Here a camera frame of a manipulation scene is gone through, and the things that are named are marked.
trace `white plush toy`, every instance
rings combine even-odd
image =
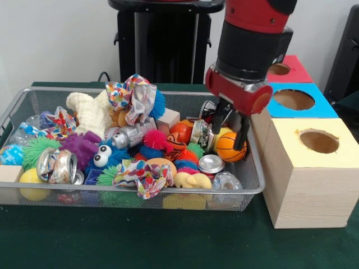
[[[96,98],[81,92],[73,92],[66,99],[66,106],[77,113],[79,126],[75,132],[78,134],[92,131],[104,139],[105,130],[111,126],[112,120],[108,113],[111,106],[107,96],[101,92]]]

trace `box hole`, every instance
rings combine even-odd
[[[320,130],[303,131],[300,139],[304,145],[319,153],[329,154],[339,147],[338,139],[330,133]]]
[[[282,106],[293,110],[308,110],[315,105],[315,101],[309,94],[293,89],[277,91],[274,100]]]
[[[276,63],[269,67],[268,72],[278,76],[284,76],[289,74],[291,68],[284,63]]]

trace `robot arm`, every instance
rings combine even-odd
[[[297,0],[227,0],[218,59],[207,71],[206,86],[220,97],[213,132],[218,134],[225,108],[241,116],[241,130],[234,149],[240,150],[247,137],[249,117],[261,112],[273,94],[266,74],[283,61],[292,30],[285,29]]]

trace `googly eyes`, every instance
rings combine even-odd
[[[94,164],[97,167],[104,167],[108,163],[108,158],[111,156],[112,150],[109,146],[100,146],[97,154],[94,157]]]
[[[94,164],[97,167],[104,167],[108,163],[108,157],[106,155],[97,154],[94,157]]]
[[[100,146],[99,151],[97,152],[99,155],[105,155],[107,157],[110,157],[112,154],[112,150],[109,146],[103,145]]]

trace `yellow ball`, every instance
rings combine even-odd
[[[215,140],[214,140],[214,144],[213,144],[213,151],[217,153],[217,142],[220,139],[220,137],[222,135],[224,135],[225,133],[229,133],[229,132],[233,132],[231,129],[229,129],[228,127],[222,127],[219,131],[219,134],[216,135]]]
[[[43,183],[36,173],[36,168],[24,172],[19,179],[20,183]],[[41,201],[49,196],[50,189],[20,189],[20,193],[29,201]]]

